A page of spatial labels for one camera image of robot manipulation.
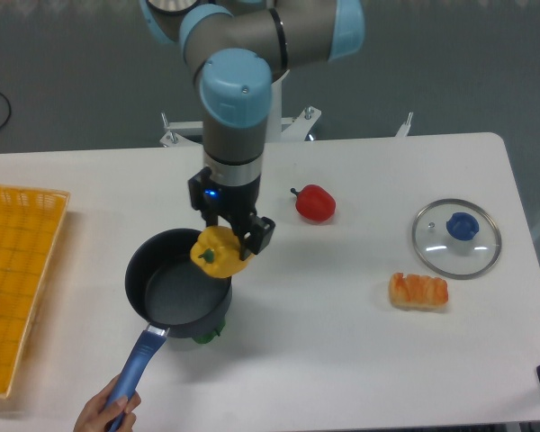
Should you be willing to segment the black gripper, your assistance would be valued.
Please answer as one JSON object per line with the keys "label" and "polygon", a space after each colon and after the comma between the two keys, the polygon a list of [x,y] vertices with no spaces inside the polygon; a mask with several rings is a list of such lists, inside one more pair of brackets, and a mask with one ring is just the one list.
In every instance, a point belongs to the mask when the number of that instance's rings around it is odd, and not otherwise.
{"label": "black gripper", "polygon": [[214,181],[212,170],[204,167],[188,180],[190,203],[201,213],[207,228],[219,225],[219,217],[238,229],[239,259],[258,255],[271,241],[275,222],[257,216],[260,176],[254,181],[229,186]]}

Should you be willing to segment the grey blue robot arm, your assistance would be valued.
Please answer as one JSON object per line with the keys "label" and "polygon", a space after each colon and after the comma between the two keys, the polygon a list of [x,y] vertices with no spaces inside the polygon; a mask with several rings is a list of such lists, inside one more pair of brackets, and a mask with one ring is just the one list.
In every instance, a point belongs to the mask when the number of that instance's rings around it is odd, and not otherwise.
{"label": "grey blue robot arm", "polygon": [[273,83],[290,69],[359,51],[359,1],[143,1],[150,30],[178,44],[202,107],[202,170],[188,182],[206,225],[227,221],[245,261],[275,223],[256,202]]}

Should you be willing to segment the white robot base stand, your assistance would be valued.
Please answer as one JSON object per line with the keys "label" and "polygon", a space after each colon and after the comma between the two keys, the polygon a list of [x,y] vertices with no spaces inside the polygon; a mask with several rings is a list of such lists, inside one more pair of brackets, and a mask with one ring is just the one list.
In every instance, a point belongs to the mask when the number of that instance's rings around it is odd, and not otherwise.
{"label": "white robot base stand", "polygon": [[[307,105],[297,117],[282,117],[283,114],[283,82],[289,72],[283,73],[272,83],[273,103],[268,116],[266,128],[267,142],[303,142],[314,141],[316,134],[312,131],[319,121],[322,111]],[[164,134],[159,144],[164,148],[182,145],[200,144],[203,138],[201,121],[171,122],[164,112],[161,113]]]}

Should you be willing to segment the person's hand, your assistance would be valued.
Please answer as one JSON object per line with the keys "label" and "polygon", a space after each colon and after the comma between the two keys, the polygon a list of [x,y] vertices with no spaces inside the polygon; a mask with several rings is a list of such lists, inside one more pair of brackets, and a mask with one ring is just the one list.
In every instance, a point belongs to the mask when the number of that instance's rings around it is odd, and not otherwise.
{"label": "person's hand", "polygon": [[115,375],[104,388],[85,404],[77,417],[73,428],[74,432],[106,431],[108,425],[112,424],[121,414],[123,417],[118,431],[133,430],[137,420],[134,410],[141,404],[140,395],[135,392],[129,400],[122,396],[112,404],[107,404],[119,377],[119,375]]}

